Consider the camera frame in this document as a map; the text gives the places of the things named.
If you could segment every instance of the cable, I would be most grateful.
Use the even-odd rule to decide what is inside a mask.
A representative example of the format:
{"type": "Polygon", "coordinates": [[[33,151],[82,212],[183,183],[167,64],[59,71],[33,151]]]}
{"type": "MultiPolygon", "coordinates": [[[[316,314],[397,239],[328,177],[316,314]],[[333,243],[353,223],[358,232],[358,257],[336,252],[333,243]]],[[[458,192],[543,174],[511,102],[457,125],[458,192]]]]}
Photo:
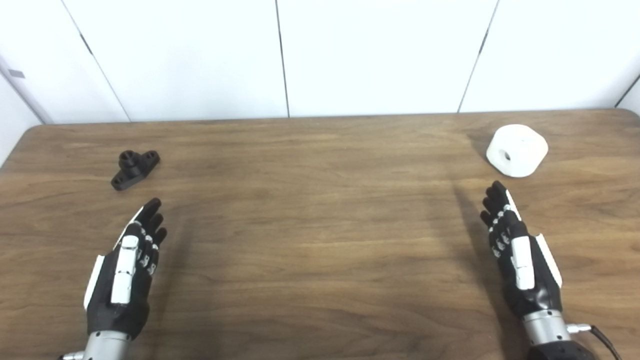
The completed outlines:
{"type": "Polygon", "coordinates": [[[604,346],[606,346],[609,351],[611,351],[611,354],[613,354],[613,357],[616,360],[622,360],[622,357],[620,356],[620,354],[616,351],[616,348],[613,347],[613,343],[611,343],[611,341],[607,338],[607,336],[605,336],[602,331],[600,331],[600,329],[598,329],[597,327],[595,327],[594,325],[591,326],[591,333],[593,334],[593,336],[595,336],[596,338],[598,338],[598,340],[602,341],[602,343],[604,344],[604,346]]]}

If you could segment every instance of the wooden table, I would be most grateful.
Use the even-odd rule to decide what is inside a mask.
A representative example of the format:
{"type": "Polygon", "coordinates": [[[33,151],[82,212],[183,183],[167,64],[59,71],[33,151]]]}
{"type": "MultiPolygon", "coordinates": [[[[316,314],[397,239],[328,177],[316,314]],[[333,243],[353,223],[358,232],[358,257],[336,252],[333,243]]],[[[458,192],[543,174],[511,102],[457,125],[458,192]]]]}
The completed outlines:
{"type": "Polygon", "coordinates": [[[523,359],[478,217],[494,179],[546,235],[565,318],[640,357],[640,120],[625,110],[33,128],[0,170],[1,357],[84,347],[95,256],[157,196],[169,237],[130,359],[523,359]],[[484,159],[509,123],[549,143],[525,179],[484,159]],[[116,192],[125,149],[162,161],[116,192]]]}

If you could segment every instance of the silver metal cylinder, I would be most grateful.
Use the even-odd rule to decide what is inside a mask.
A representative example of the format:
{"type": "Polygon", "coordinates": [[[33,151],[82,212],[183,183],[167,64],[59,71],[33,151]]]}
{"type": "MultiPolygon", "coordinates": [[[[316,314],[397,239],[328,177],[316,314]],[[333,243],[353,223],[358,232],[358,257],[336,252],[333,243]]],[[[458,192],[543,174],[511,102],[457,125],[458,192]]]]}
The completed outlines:
{"type": "Polygon", "coordinates": [[[131,337],[119,331],[96,331],[89,335],[83,360],[125,360],[131,337]]]}
{"type": "Polygon", "coordinates": [[[541,310],[525,315],[524,328],[531,345],[571,340],[562,313],[558,310],[541,310]]]}

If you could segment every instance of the prosthetic hand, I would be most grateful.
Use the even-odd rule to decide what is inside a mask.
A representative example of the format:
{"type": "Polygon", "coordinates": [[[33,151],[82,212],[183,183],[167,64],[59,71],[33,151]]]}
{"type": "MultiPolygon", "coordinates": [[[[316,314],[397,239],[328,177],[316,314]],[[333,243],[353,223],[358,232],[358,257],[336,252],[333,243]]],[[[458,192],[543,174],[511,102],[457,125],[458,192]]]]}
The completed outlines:
{"type": "Polygon", "coordinates": [[[531,236],[509,191],[498,181],[486,190],[480,217],[489,228],[489,244],[504,280],[503,295],[522,319],[532,347],[529,360],[592,360],[594,355],[571,340],[570,333],[591,331],[564,323],[562,277],[542,234],[531,236]]]}
{"type": "Polygon", "coordinates": [[[133,216],[113,250],[98,256],[93,266],[84,308],[89,340],[85,350],[61,356],[64,360],[123,360],[129,343],[147,322],[147,297],[158,265],[159,246],[166,229],[161,202],[152,199],[133,216]]]}

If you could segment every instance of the black plastic bracket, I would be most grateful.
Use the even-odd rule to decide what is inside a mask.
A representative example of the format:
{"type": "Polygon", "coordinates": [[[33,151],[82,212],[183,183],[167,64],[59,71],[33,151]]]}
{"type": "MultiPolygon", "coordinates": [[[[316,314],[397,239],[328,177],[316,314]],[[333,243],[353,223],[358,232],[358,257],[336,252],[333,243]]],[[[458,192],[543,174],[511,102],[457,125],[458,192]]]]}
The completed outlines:
{"type": "Polygon", "coordinates": [[[111,185],[118,191],[128,189],[144,180],[159,162],[160,155],[153,150],[142,155],[132,150],[123,151],[118,160],[120,171],[111,180],[111,185]]]}

